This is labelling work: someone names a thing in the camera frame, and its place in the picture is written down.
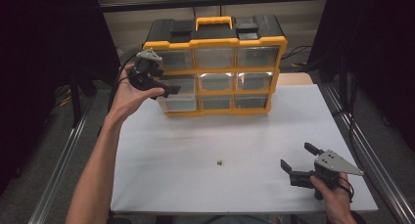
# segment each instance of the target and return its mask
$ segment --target yellow handle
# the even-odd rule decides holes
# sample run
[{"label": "yellow handle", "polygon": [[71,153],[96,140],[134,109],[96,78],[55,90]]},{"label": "yellow handle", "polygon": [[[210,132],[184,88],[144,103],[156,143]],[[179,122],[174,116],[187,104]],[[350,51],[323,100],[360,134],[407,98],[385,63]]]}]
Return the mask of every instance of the yellow handle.
[{"label": "yellow handle", "polygon": [[196,19],[196,30],[198,30],[199,24],[204,25],[204,24],[221,24],[221,23],[228,23],[229,28],[232,29],[232,18],[231,17],[206,17],[206,18]]}]

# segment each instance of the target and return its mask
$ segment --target wall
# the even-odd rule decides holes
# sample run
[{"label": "wall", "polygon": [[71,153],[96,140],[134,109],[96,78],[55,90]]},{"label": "wall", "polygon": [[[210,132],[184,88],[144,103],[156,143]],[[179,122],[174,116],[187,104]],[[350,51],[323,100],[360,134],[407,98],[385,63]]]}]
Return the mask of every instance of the wall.
[{"label": "wall", "polygon": [[[99,0],[101,4],[151,2],[163,0]],[[320,23],[325,1],[284,2],[222,7],[196,8],[197,17],[234,16],[249,17],[255,14],[274,14],[289,40],[288,52],[299,45],[312,45]],[[139,50],[145,42],[153,20],[189,20],[192,8],[141,12],[106,13],[115,45],[124,52]]]}]

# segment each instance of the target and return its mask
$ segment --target white table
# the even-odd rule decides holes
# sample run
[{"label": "white table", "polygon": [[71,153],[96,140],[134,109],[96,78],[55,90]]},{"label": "white table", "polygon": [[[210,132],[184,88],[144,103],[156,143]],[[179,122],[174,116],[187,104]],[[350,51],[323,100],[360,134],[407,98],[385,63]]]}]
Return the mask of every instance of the white table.
[{"label": "white table", "polygon": [[[278,86],[269,114],[167,117],[146,101],[124,123],[111,209],[158,214],[301,213],[324,210],[314,190],[292,187],[280,167],[313,169],[309,142],[354,163],[316,85]],[[377,206],[349,175],[351,208]]]}]

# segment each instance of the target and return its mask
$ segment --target storage organizer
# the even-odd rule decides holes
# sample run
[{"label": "storage organizer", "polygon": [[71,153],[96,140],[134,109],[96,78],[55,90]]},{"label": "storage organizer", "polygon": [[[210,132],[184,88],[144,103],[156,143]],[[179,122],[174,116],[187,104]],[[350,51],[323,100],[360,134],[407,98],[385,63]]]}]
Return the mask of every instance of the storage organizer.
[{"label": "storage organizer", "polygon": [[167,115],[267,113],[287,40],[273,15],[153,22],[144,49],[163,59],[159,80],[181,86],[158,97]]}]

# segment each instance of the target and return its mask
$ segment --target person's right arm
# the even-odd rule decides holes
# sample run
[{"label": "person's right arm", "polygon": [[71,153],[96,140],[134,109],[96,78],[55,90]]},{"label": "person's right arm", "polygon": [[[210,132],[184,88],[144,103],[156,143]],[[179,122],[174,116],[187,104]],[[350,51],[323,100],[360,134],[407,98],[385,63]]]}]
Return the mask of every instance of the person's right arm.
[{"label": "person's right arm", "polygon": [[[341,173],[341,177],[347,180],[347,175]],[[326,213],[330,222],[333,224],[356,224],[350,211],[350,197],[349,194],[341,188],[330,190],[323,181],[315,176],[310,177],[311,183],[323,195],[326,203]],[[339,179],[339,183],[349,188],[348,183]]]}]

